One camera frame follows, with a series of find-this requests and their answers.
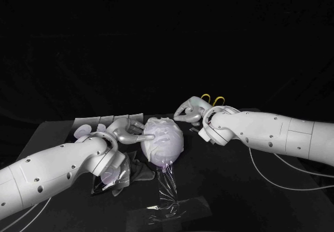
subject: black backdrop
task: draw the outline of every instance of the black backdrop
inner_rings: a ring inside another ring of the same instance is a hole
[[[43,121],[167,114],[204,93],[333,121],[330,0],[1,4],[1,166]]]

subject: yellow handle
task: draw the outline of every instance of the yellow handle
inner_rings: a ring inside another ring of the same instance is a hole
[[[215,106],[215,105],[216,105],[216,102],[217,102],[217,100],[219,100],[220,98],[225,100],[225,98],[223,98],[223,97],[217,97],[212,106]]]
[[[203,94],[203,96],[200,98],[203,98],[204,96],[209,96],[209,104],[210,104],[210,95],[206,93],[206,94]]]

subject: black fabric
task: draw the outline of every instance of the black fabric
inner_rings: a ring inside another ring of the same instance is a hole
[[[19,159],[59,145],[66,138],[72,122],[43,123]],[[186,200],[203,196],[212,210],[212,217],[183,223],[184,231],[333,231],[334,205],[321,190],[295,192],[278,188],[256,172],[248,148],[240,141],[232,140],[226,146],[212,145],[189,130],[191,124],[176,123],[184,132],[184,152],[173,166],[177,197],[179,200]],[[137,150],[137,159],[147,162],[138,143],[122,149]],[[292,188],[317,187],[310,175],[286,166],[272,154],[255,150],[252,154],[258,168],[272,182]],[[284,158],[302,168],[297,158]],[[52,198],[39,218],[26,228],[27,232],[122,232],[127,211],[158,205],[157,179],[135,181],[117,197],[111,192],[89,197],[91,183],[92,175],[84,174],[73,186]],[[9,231],[23,228],[43,204]],[[24,211],[6,218],[1,221],[3,226],[23,213]]]

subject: screw hole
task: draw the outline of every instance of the screw hole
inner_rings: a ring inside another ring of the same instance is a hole
[[[39,193],[43,192],[43,186],[39,186],[39,187],[37,187],[37,191],[39,191]]]

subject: black tablecloth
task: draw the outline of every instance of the black tablecloth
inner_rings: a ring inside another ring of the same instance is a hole
[[[40,124],[19,159],[63,143],[73,121]],[[240,141],[226,146],[206,143],[186,122],[176,122],[184,133],[184,151],[173,165],[179,200],[204,197],[212,216],[184,222],[183,231],[333,231],[334,205],[324,192],[291,191],[274,186],[259,175],[249,149]],[[121,145],[121,152],[137,152],[147,162],[140,143]],[[315,188],[308,174],[292,169],[274,154],[252,150],[253,160],[266,178],[291,188]],[[284,156],[297,167],[297,158]],[[134,182],[114,197],[111,192],[91,196],[92,174],[85,173],[73,186],[52,197],[37,219],[26,228],[36,231],[124,232],[127,212],[158,205],[158,181]],[[45,206],[40,203],[29,215],[7,230],[20,231]],[[0,222],[6,227],[27,211]]]

